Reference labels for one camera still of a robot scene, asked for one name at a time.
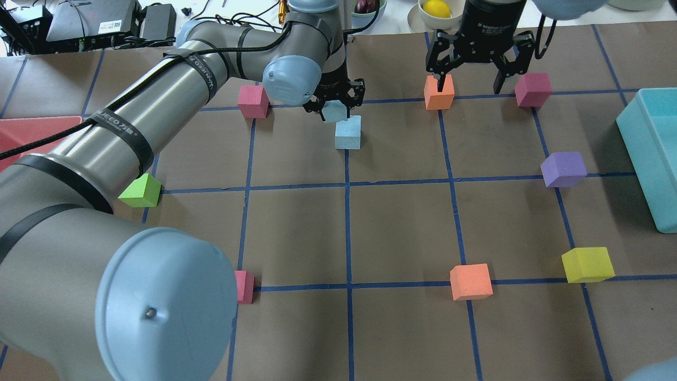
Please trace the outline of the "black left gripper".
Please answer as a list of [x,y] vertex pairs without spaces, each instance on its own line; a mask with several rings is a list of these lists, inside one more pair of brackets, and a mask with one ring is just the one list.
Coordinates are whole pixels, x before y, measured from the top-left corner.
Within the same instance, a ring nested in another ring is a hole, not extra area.
[[322,73],[313,94],[315,99],[306,102],[304,109],[307,113],[317,113],[324,123],[328,123],[324,115],[325,102],[341,101],[346,106],[346,116],[350,117],[355,107],[362,106],[365,90],[365,79],[350,80],[346,60],[343,60],[338,68]]

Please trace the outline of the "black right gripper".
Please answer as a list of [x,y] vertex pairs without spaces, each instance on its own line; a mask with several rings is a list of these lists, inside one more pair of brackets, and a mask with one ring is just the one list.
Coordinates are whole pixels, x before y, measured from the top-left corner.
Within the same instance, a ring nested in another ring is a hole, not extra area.
[[496,66],[494,94],[500,94],[506,79],[527,73],[535,37],[531,31],[515,32],[525,5],[525,1],[466,1],[454,34],[435,30],[426,71],[437,78],[437,91],[443,91],[447,74],[464,63]]

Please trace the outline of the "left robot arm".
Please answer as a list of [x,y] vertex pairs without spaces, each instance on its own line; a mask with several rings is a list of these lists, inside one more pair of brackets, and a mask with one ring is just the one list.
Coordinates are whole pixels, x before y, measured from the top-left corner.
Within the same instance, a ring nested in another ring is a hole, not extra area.
[[345,79],[340,1],[289,1],[281,32],[189,20],[111,103],[2,171],[2,344],[60,380],[208,380],[237,314],[214,244],[112,204],[229,79],[289,106]]

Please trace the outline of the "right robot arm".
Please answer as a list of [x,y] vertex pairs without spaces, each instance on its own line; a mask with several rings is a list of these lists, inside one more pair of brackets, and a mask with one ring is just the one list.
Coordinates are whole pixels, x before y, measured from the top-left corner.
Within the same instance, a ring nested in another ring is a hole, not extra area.
[[493,91],[498,94],[506,79],[528,72],[532,58],[544,57],[558,21],[578,19],[607,3],[535,1],[541,13],[537,32],[516,34],[526,1],[466,1],[455,34],[435,30],[426,53],[426,71],[437,77],[440,92],[447,75],[464,63],[493,63],[498,70]]

